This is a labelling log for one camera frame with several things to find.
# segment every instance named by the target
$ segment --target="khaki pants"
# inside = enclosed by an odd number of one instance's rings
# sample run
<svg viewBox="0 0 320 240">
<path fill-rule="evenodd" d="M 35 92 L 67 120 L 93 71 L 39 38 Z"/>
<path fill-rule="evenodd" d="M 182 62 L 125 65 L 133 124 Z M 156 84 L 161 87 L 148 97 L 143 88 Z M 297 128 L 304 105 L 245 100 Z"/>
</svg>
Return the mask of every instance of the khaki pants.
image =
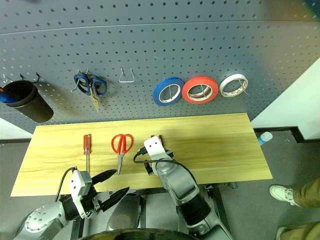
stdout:
<svg viewBox="0 0 320 240">
<path fill-rule="evenodd" d="M 293 191 L 293 200 L 304 208 L 320 208 L 320 178 Z M 281 240 L 320 240 L 320 222 L 311 222 L 281 234 Z"/>
</svg>

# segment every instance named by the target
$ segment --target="tape roll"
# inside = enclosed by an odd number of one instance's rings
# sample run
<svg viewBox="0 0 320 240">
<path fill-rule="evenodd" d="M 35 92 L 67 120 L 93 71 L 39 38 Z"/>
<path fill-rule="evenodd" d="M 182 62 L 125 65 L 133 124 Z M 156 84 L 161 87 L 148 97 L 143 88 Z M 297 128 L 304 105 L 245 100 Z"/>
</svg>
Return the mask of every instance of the tape roll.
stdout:
<svg viewBox="0 0 320 240">
<path fill-rule="evenodd" d="M 190 93 L 191 88 L 196 86 L 201 87 L 201 92 Z M 218 91 L 218 84 L 214 79 L 207 76 L 195 76 L 184 84 L 182 97 L 191 104 L 205 104 L 213 100 Z"/>
<path fill-rule="evenodd" d="M 231 91 L 231 92 L 224 91 L 224 88 L 226 87 L 226 85 L 231 83 L 232 81 L 240 81 L 240 82 L 243 81 L 243 82 L 241 82 L 241 87 L 239 87 L 234 91 Z M 247 86 L 248 86 L 248 80 L 244 75 L 233 74 L 231 76 L 228 76 L 225 80 L 222 81 L 222 83 L 220 84 L 219 90 L 222 96 L 226 98 L 232 98 L 244 92 Z"/>
<path fill-rule="evenodd" d="M 160 82 L 153 91 L 152 97 L 154 102 L 159 106 L 168 106 L 174 104 L 181 98 L 181 92 L 184 84 L 184 81 L 182 81 L 179 77 L 169 77 L 165 79 L 164 81 Z M 173 95 L 171 95 L 171 87 L 177 88 L 176 93 Z M 162 94 L 167 89 L 169 89 L 170 98 L 162 99 Z"/>
</svg>

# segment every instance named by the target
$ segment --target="shoe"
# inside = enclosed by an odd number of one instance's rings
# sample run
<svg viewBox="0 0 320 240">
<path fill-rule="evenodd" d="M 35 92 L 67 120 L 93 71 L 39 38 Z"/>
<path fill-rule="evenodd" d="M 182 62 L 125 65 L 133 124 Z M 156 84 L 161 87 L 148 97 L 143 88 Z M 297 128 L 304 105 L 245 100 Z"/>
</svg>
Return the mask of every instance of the shoe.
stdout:
<svg viewBox="0 0 320 240">
<path fill-rule="evenodd" d="M 276 237 L 275 240 L 281 240 L 281 234 L 287 232 L 289 230 L 289 228 L 285 227 L 285 226 L 281 226 L 278 228 L 278 231 L 276 231 Z"/>
<path fill-rule="evenodd" d="M 272 197 L 274 197 L 279 201 L 286 201 L 290 203 L 292 206 L 299 206 L 294 201 L 292 188 L 284 187 L 280 185 L 272 185 L 269 187 L 269 192 Z"/>
</svg>

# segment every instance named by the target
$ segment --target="black cable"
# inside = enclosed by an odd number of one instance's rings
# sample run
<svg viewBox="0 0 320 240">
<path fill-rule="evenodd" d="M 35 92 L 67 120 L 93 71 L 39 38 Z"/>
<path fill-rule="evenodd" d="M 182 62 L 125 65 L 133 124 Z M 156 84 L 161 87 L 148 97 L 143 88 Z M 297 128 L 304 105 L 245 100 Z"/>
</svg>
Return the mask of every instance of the black cable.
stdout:
<svg viewBox="0 0 320 240">
<path fill-rule="evenodd" d="M 62 187 L 62 184 L 64 183 L 64 180 L 65 180 L 65 177 L 66 177 L 67 173 L 69 171 L 71 171 L 71 170 L 72 170 L 72 172 L 74 172 L 74 170 L 76 170 L 76 169 L 77 169 L 77 167 L 70 167 L 64 172 L 64 174 L 63 174 L 63 176 L 61 178 L 61 181 L 60 181 L 58 192 L 56 193 L 56 196 L 55 196 L 55 199 L 54 199 L 55 202 L 58 201 L 58 198 L 59 198 L 59 195 L 60 195 L 60 191 L 61 191 L 61 187 Z"/>
<path fill-rule="evenodd" d="M 170 163 L 170 164 L 176 164 L 176 165 L 179 165 L 181 167 L 183 167 L 190 175 L 191 177 L 193 178 L 195 184 L 197 184 L 197 181 L 194 177 L 194 175 L 191 173 L 191 171 L 186 167 L 184 166 L 183 164 L 181 164 L 180 162 L 177 162 L 175 160 L 165 160 L 163 158 L 160 158 L 159 160 L 146 160 L 146 161 L 136 161 L 136 158 L 141 155 L 139 153 L 137 153 L 134 157 L 133 157 L 133 162 L 136 163 L 136 164 L 148 164 L 148 163 Z"/>
</svg>

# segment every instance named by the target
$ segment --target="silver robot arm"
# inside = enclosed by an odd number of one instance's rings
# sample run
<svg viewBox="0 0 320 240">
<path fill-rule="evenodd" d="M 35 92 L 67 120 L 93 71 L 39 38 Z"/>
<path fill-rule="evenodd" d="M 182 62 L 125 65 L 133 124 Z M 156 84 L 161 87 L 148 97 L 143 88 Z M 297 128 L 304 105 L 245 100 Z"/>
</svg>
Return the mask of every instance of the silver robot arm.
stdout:
<svg viewBox="0 0 320 240">
<path fill-rule="evenodd" d="M 201 195 L 192 173 L 182 164 L 173 162 L 173 154 L 165 151 L 159 138 L 153 136 L 147 139 L 144 147 L 152 161 L 166 161 L 153 162 L 152 170 L 159 176 L 181 212 L 189 234 L 208 240 L 232 240 L 214 208 Z"/>
<path fill-rule="evenodd" d="M 87 171 L 75 169 L 69 182 L 71 196 L 61 197 L 53 204 L 34 210 L 26 217 L 14 240 L 52 240 L 71 220 L 79 216 L 92 218 L 100 210 L 104 212 L 118 203 L 129 187 L 115 192 L 104 202 L 97 200 L 98 193 L 94 188 L 115 172 L 115 169 L 107 170 L 91 178 Z"/>
</svg>

